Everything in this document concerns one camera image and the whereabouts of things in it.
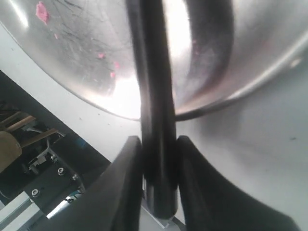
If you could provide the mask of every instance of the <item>pink stain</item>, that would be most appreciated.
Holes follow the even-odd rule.
[[[114,78],[114,77],[116,77],[115,72],[110,72],[110,78]]]
[[[114,62],[115,68],[119,69],[120,68],[120,64],[118,62]]]
[[[49,21],[49,13],[42,1],[39,1],[37,4],[37,12],[35,15],[47,25]]]
[[[99,53],[99,54],[98,54],[98,57],[99,57],[100,59],[102,59],[103,57],[105,57],[105,54],[104,54],[104,53]]]

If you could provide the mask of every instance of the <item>metal bowl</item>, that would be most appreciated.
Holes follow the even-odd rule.
[[[45,20],[36,15],[42,10],[37,0],[2,0],[0,21],[63,87],[112,114],[138,119],[125,0],[42,3]],[[252,92],[299,63],[307,46],[308,0],[164,0],[164,10],[178,120]]]

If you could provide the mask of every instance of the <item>stainless steel bowl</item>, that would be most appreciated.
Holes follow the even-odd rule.
[[[0,21],[53,79],[118,116],[140,117],[125,0],[2,0]],[[165,0],[178,119],[230,103],[300,61],[308,0]]]

